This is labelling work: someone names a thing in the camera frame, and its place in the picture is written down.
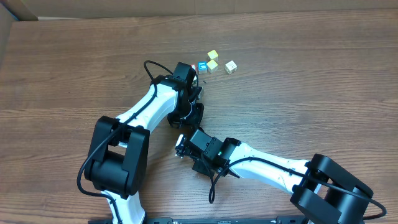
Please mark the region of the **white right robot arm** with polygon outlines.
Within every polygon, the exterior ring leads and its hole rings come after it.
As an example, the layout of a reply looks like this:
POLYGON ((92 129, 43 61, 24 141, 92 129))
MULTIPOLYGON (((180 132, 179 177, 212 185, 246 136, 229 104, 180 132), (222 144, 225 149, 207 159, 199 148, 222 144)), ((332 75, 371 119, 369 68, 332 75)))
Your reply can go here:
POLYGON ((176 155, 195 160, 193 170, 220 177, 259 180, 290 195, 310 223, 364 223, 373 191, 334 160, 315 154, 295 160, 258 151, 234 138, 220 141, 197 129, 180 135, 176 155))

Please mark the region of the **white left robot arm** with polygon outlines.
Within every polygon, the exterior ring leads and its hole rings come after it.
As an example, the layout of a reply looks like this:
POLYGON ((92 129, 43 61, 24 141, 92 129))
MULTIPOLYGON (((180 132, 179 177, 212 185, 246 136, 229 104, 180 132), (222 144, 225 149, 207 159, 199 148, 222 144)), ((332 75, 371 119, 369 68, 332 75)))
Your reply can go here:
POLYGON ((108 201, 107 223, 144 223, 139 189, 143 183, 150 134, 166 118, 174 128, 200 126, 204 106, 195 69, 178 63, 167 75, 151 77, 149 91, 131 109, 97 120, 88 152, 76 178, 79 191, 108 201))

